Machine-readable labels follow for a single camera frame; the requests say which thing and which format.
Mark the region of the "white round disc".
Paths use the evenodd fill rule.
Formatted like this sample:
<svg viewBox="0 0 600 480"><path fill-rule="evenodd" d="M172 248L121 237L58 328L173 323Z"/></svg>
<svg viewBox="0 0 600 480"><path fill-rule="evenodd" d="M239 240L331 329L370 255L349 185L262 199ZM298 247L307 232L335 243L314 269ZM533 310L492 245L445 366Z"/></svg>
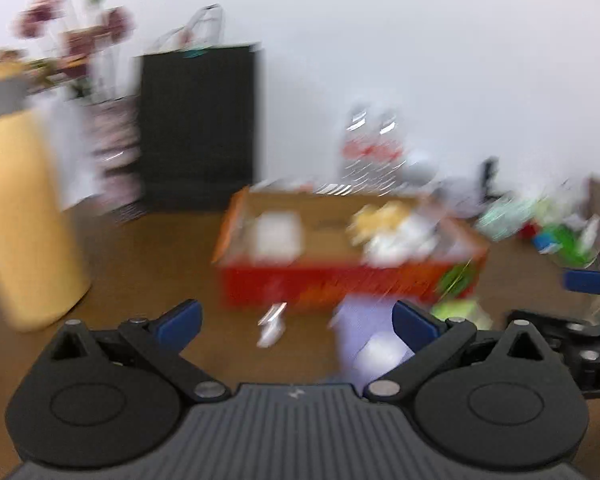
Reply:
<svg viewBox="0 0 600 480"><path fill-rule="evenodd" d="M411 359L414 352L396 335L388 332L373 334L358 350L352 363L361 382L371 382Z"/></svg>

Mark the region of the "red small ornament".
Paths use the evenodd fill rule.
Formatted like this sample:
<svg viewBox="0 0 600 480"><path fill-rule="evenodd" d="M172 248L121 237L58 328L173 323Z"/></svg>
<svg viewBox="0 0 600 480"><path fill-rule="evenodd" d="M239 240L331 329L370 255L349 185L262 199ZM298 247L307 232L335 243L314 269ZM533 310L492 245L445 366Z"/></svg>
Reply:
<svg viewBox="0 0 600 480"><path fill-rule="evenodd" d="M521 240L533 240L542 228L533 220L527 221L518 231L517 236Z"/></svg>

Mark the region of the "teal crumpled plastic wrap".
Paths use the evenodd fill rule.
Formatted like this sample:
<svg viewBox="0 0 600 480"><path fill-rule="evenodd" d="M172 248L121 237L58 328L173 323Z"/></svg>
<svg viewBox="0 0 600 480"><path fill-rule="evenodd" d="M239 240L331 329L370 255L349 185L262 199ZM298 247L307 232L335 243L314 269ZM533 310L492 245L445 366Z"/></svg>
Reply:
<svg viewBox="0 0 600 480"><path fill-rule="evenodd" d="M499 242L517 234L534 217L537 200L503 196L492 203L475 223L475 229Z"/></svg>

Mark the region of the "small white sachet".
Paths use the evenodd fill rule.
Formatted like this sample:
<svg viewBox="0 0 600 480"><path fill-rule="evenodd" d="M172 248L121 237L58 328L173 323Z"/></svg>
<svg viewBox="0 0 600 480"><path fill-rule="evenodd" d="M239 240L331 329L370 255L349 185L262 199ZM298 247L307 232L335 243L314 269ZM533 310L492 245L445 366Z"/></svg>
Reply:
<svg viewBox="0 0 600 480"><path fill-rule="evenodd" d="M271 348L283 336L286 325L284 321L284 312L286 310L286 302L273 304L268 309L268 312L260 318L258 326L260 328L260 337L257 342L257 347L261 349Z"/></svg>

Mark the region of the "yellow white plush toy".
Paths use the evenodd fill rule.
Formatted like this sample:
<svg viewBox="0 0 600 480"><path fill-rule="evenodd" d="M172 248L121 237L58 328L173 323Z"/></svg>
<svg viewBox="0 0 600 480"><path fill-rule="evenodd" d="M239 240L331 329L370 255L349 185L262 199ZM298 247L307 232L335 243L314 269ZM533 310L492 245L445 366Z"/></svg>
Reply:
<svg viewBox="0 0 600 480"><path fill-rule="evenodd" d="M420 242L426 233L414 220L411 207L393 200L381 207L365 205L352 216L346 232L353 246L366 244L378 235L395 235L401 240Z"/></svg>

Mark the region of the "yellow thermos jug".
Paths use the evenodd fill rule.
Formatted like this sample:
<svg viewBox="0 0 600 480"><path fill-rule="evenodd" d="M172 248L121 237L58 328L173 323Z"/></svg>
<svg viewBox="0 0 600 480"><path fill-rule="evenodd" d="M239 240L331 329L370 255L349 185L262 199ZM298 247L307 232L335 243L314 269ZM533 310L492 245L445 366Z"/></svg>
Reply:
<svg viewBox="0 0 600 480"><path fill-rule="evenodd" d="M70 218L60 209L23 62L0 60L0 307L18 332L63 318L91 286Z"/></svg>

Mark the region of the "black small bottle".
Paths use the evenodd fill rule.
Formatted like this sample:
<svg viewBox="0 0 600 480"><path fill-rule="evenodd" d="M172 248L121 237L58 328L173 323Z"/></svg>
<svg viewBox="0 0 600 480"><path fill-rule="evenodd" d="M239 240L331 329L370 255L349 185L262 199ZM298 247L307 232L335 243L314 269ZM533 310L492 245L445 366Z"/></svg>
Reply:
<svg viewBox="0 0 600 480"><path fill-rule="evenodd" d="M489 157L482 164L480 188L485 204L495 202L502 194L495 189L495 177L498 174L498 158Z"/></svg>

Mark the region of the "red cardboard box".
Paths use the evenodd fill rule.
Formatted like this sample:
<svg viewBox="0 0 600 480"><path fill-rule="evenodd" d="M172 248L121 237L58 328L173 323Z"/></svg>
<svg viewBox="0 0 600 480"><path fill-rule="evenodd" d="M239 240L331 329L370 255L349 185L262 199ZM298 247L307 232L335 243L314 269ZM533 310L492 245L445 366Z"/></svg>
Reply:
<svg viewBox="0 0 600 480"><path fill-rule="evenodd" d="M486 264L488 242L430 198L402 202L432 215L440 243L425 259L374 268L364 262L362 248L351 244L347 226L363 206L380 207L388 197L244 188L230 200L212 257L225 304L254 309L286 302L297 310L324 310L351 294L411 299L424 306L470 295ZM298 214L301 252L294 261L253 255L254 224L267 212Z"/></svg>

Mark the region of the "white plastic case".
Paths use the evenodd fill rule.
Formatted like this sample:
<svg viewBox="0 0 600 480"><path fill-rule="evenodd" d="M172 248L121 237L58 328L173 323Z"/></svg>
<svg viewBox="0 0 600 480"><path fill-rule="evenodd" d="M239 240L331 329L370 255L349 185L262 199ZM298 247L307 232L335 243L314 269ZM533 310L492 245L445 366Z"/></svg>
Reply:
<svg viewBox="0 0 600 480"><path fill-rule="evenodd" d="M267 211L251 228L251 255L257 260L291 262L303 252L303 228L293 211Z"/></svg>

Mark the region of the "white round robot toy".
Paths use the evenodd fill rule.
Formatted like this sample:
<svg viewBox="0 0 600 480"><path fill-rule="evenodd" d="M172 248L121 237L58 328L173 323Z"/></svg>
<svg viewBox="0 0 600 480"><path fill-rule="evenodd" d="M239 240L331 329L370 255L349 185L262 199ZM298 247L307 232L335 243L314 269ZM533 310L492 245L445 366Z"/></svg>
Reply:
<svg viewBox="0 0 600 480"><path fill-rule="evenodd" d="M437 184L438 162L427 152L408 151L401 167L403 184L410 190L431 191Z"/></svg>

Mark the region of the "left water bottle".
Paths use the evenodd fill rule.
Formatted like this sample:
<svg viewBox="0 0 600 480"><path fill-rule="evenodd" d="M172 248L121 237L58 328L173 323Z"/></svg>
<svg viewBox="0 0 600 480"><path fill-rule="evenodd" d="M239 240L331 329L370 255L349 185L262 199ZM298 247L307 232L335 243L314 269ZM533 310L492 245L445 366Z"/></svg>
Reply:
<svg viewBox="0 0 600 480"><path fill-rule="evenodd" d="M366 187L372 174L374 140L366 104L356 104L348 115L339 156L340 181L352 192Z"/></svg>

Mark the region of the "water bottle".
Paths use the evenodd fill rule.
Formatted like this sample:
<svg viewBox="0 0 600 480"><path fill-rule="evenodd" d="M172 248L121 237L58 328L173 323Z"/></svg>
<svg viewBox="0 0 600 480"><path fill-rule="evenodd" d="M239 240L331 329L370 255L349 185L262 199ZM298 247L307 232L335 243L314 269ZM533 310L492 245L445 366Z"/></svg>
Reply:
<svg viewBox="0 0 600 480"><path fill-rule="evenodd" d="M384 195L400 185L399 170L404 159L404 136L394 110L385 110L379 117L374 136L372 161L374 189Z"/></svg>
<svg viewBox="0 0 600 480"><path fill-rule="evenodd" d="M374 140L366 104L356 104L348 115L339 156L340 181L352 192L366 187L372 174Z"/></svg>

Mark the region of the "right water bottle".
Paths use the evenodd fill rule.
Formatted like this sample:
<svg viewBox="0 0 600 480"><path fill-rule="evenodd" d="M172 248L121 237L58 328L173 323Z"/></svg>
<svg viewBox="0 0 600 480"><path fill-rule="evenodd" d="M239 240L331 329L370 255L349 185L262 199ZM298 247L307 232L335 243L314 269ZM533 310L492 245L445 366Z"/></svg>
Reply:
<svg viewBox="0 0 600 480"><path fill-rule="evenodd" d="M404 159L404 136L394 110L385 110L379 117L374 136L372 161L374 189L384 195L400 185L399 170Z"/></svg>

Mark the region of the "black paper bag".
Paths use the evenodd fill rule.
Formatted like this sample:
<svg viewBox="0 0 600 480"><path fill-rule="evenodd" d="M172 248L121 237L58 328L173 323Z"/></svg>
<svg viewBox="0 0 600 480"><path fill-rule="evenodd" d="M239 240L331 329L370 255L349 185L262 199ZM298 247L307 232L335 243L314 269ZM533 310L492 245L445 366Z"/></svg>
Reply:
<svg viewBox="0 0 600 480"><path fill-rule="evenodd" d="M257 53L199 9L140 59L138 173L151 211L220 211L256 175Z"/></svg>

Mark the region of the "pink artificial flowers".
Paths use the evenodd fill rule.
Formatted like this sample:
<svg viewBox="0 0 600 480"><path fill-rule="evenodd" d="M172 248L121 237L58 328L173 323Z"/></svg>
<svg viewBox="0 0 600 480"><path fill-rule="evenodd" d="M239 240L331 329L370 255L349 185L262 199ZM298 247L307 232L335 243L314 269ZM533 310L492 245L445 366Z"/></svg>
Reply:
<svg viewBox="0 0 600 480"><path fill-rule="evenodd" d="M17 38L41 45L29 62L38 88L95 103L120 96L118 54L133 28L131 12L105 0L29 0L15 20Z"/></svg>

